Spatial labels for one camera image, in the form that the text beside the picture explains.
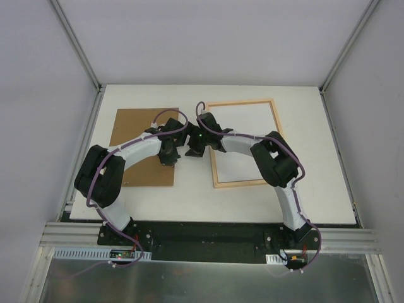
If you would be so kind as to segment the brown cardboard backing board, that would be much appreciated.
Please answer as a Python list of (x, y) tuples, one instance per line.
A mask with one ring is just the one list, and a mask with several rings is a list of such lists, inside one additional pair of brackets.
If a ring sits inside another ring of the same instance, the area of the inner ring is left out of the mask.
[[(153, 120), (158, 125), (165, 124), (170, 118), (178, 119), (179, 113), (164, 108), (119, 109), (112, 128), (110, 146), (121, 145), (137, 138), (144, 130), (151, 127)], [(175, 168), (162, 165), (159, 157), (148, 157), (125, 170), (122, 186), (173, 186)]]

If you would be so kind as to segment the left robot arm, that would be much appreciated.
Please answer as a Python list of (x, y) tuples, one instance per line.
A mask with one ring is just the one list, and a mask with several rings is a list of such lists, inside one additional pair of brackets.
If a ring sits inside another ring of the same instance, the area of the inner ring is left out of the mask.
[(177, 147), (186, 140), (188, 124), (170, 118), (162, 126), (153, 123), (131, 141), (110, 148), (94, 145), (87, 152), (74, 188), (86, 198), (87, 207), (94, 208), (111, 226), (111, 237), (119, 245), (128, 245), (134, 233), (128, 227), (131, 217), (119, 201), (125, 171), (154, 156), (163, 166), (173, 167), (181, 157)]

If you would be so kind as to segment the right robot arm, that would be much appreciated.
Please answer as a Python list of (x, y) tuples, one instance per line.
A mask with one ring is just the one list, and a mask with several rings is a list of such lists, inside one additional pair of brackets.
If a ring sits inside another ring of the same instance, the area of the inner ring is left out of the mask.
[(296, 154), (277, 131), (266, 136), (243, 134), (227, 128), (222, 129), (210, 112), (197, 117), (198, 124), (189, 124), (189, 157), (202, 157), (205, 148), (222, 153), (238, 153), (250, 156), (262, 179), (274, 187), (278, 197), (285, 229), (284, 241), (291, 249), (298, 249), (306, 243), (307, 234), (312, 229), (304, 215), (297, 192), (297, 182), (305, 176), (305, 171)]

